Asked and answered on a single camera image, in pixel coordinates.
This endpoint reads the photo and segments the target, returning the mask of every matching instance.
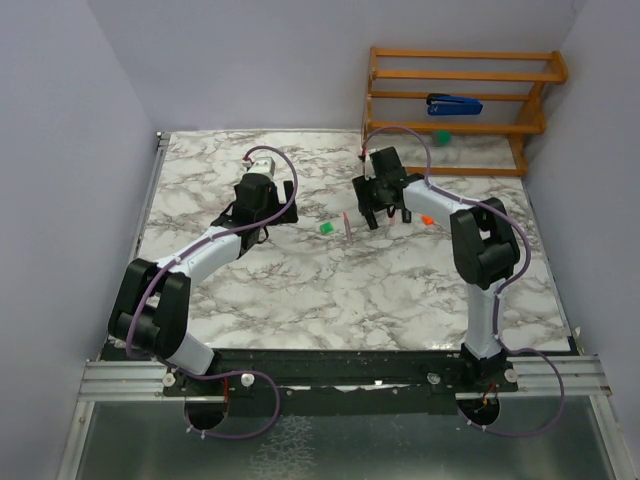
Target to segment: green block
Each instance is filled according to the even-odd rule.
[[[444,147],[451,141],[451,134],[446,130],[438,130],[433,132],[433,143],[438,147]]]
[[[331,222],[323,223],[320,225],[320,233],[327,235],[333,232],[333,224]]]

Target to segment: white wall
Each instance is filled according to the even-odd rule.
[[[82,0],[0,14],[0,477],[54,478],[155,130]]]
[[[88,1],[163,130],[359,128],[372,45],[552,50],[584,3]]]
[[[636,0],[587,2],[527,187],[569,321],[602,359],[640,471],[639,21]]]

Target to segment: black metal base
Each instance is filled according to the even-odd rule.
[[[235,350],[216,351],[208,373],[258,370],[279,386],[282,415],[362,415],[430,413],[455,415],[455,394],[484,393],[491,383],[503,392],[517,390],[504,379],[510,362],[492,364],[492,373],[473,379],[469,362],[451,351],[325,351]],[[177,374],[164,390],[169,397],[222,395],[222,382],[193,380]],[[392,385],[375,388],[377,383]],[[266,382],[256,379],[249,388],[240,378],[229,379],[232,416],[268,416],[274,395]],[[211,405],[223,410],[223,405]]]
[[[507,361],[507,352],[500,350],[500,353],[490,358],[477,359],[463,343],[460,348],[460,356],[464,360],[465,369],[463,372],[464,380],[467,383],[476,383],[483,378],[488,378],[499,373]]]
[[[500,401],[493,398],[486,404],[481,398],[460,400],[458,407],[469,420],[478,425],[491,425],[500,415]]]
[[[222,423],[225,414],[219,405],[211,403],[185,403],[184,416],[198,430],[210,430]]]

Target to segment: wooden shelf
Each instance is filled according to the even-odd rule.
[[[432,93],[439,92],[393,92],[386,90],[373,90],[371,92],[371,98],[412,98],[423,99]],[[493,102],[526,102],[529,100],[529,95],[505,95],[502,93],[452,93],[452,95],[458,95],[460,97],[475,98],[476,100],[487,100]]]
[[[400,125],[410,128],[418,133],[430,133],[438,130],[447,130],[450,133],[459,133],[464,135],[509,135],[512,133],[542,133],[538,125],[491,125],[484,123],[415,123],[415,122],[371,122],[371,130],[382,127],[393,127]]]
[[[545,82],[562,83],[562,75],[557,73],[522,73],[522,72],[458,72],[436,70],[380,70],[375,80],[473,80],[479,82]]]
[[[485,60],[541,60],[549,61],[553,53],[531,52],[459,52],[442,50],[390,50],[376,49],[378,57],[421,57],[421,58],[477,58]]]
[[[486,72],[486,71],[450,71],[450,70],[389,70],[379,69],[378,60],[387,57],[405,58],[448,58],[475,60],[504,60],[509,61],[538,61],[544,62],[542,72]],[[369,57],[369,72],[367,76],[367,91],[365,97],[364,119],[362,122],[363,140],[367,135],[382,127],[394,125],[404,126],[418,133],[430,133],[446,130],[454,134],[463,135],[505,135],[509,140],[514,159],[514,168],[468,168],[468,167],[433,167],[435,175],[490,175],[490,176],[519,176],[527,174],[527,160],[524,156],[524,142],[527,135],[541,134],[546,128],[546,119],[542,111],[542,91],[549,83],[563,84],[569,71],[562,55],[558,51],[550,53],[532,52],[464,52],[464,51],[428,51],[428,50],[392,50],[372,47]],[[454,122],[386,122],[374,119],[373,99],[410,99],[425,100],[430,92],[414,91],[385,91],[374,89],[374,83],[381,79],[395,80],[453,80],[469,82],[517,82],[532,83],[527,94],[500,93],[457,93],[451,95],[475,98],[481,101],[520,102],[522,106],[514,124],[486,124],[486,123],[454,123]],[[431,93],[447,93],[439,90]],[[420,171],[413,167],[409,172]]]

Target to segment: white marble surface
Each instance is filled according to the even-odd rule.
[[[212,347],[318,349],[454,349],[464,338],[466,292],[453,265],[449,235],[414,218],[370,231],[357,211],[351,179],[361,164],[358,132],[238,131],[178,133],[171,144],[140,256],[157,259],[197,238],[233,200],[244,152],[282,148],[300,177],[300,221],[218,270],[194,292],[189,331]],[[411,163],[424,153],[407,137],[387,137]],[[434,150],[436,163],[511,161],[502,140],[454,139]],[[278,162],[276,180],[288,177]],[[565,350],[567,330],[519,179],[439,177],[476,197],[497,196],[530,233],[533,262],[509,290],[504,337],[513,348]],[[342,212],[354,243],[345,237]],[[331,235],[319,232],[332,222]]]

